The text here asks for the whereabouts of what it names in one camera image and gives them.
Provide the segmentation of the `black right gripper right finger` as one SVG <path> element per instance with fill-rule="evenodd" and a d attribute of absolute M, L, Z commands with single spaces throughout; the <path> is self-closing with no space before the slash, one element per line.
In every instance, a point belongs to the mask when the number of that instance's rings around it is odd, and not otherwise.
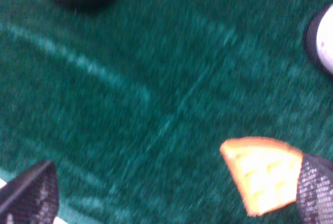
<path fill-rule="evenodd" d="M 303 223 L 332 224 L 332 162 L 303 155 L 296 204 Z"/>

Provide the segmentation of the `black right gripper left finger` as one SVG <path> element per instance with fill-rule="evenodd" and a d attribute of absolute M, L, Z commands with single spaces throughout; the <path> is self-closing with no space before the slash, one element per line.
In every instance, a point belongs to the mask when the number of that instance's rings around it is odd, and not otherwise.
<path fill-rule="evenodd" d="M 53 223 L 59 191 L 53 161 L 40 161 L 1 188 L 1 223 Z"/>

